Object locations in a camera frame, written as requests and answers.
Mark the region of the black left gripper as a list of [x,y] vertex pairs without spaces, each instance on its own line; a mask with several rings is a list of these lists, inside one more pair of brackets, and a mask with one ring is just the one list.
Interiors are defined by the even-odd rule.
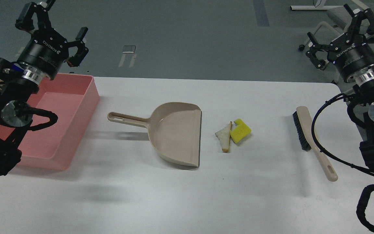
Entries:
[[[31,35],[30,41],[25,46],[17,59],[22,68],[26,66],[36,68],[53,80],[61,64],[66,61],[70,68],[78,67],[89,53],[83,39],[88,32],[87,27],[82,27],[74,41],[68,40],[52,30],[48,12],[55,3],[55,0],[45,0],[40,3],[29,2],[25,4],[15,27]],[[38,30],[35,30],[33,17],[37,17]],[[74,55],[68,57],[68,49],[77,48]]]

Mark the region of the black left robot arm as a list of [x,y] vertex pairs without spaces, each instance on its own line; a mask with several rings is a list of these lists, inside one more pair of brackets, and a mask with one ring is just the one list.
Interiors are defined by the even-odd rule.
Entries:
[[6,176],[20,161],[19,145],[28,131],[53,126],[58,116],[27,104],[39,91],[44,78],[53,80],[63,63],[81,64],[89,49],[83,41],[88,28],[82,27],[74,41],[59,34],[48,12],[55,1],[27,3],[15,27],[30,34],[30,41],[15,62],[0,58],[0,176]]

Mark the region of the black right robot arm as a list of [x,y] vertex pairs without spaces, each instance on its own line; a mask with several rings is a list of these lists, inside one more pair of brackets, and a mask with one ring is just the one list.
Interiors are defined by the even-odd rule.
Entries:
[[[364,7],[359,12],[353,12],[347,4],[344,8],[352,19],[346,32],[327,45],[319,44],[313,34],[308,33],[312,45],[306,56],[320,70],[329,63],[334,64],[344,82],[355,82],[354,93],[341,93],[327,101],[314,116],[310,130],[313,134],[316,120],[327,106],[340,99],[348,101],[347,113],[350,120],[367,134],[367,139],[359,145],[366,167],[353,164],[351,167],[374,176],[374,52],[368,44],[374,37],[374,12]],[[356,215],[360,223],[374,233],[374,225],[366,218],[366,208],[372,192],[374,185],[363,189]]]

